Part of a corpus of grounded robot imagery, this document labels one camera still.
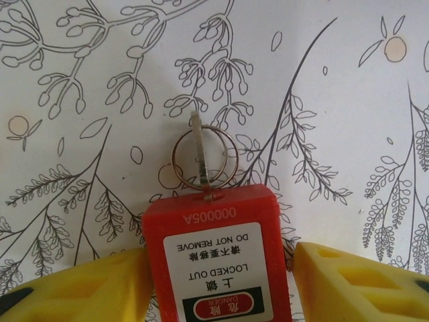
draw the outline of yellow plastic piece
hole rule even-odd
[[[308,242],[297,244],[292,273],[306,322],[429,321],[422,274]]]
[[[34,291],[0,322],[140,322],[154,290],[145,248],[32,280]]]

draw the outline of white label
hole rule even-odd
[[[273,319],[260,224],[169,236],[164,248],[179,322]]]

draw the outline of wallpaper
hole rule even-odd
[[[170,163],[192,110],[239,147],[229,186],[277,195],[288,264],[307,241],[429,274],[428,13],[423,1],[0,0],[0,294],[144,246],[148,205],[193,192]]]

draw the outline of red plastic tag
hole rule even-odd
[[[264,185],[159,199],[142,217],[163,322],[292,322],[280,209]]]

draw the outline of serial number 000006a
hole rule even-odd
[[[235,216],[237,216],[237,210],[234,207],[231,207],[184,215],[183,218],[186,223],[190,225],[191,223],[205,223],[207,221],[234,218]]]

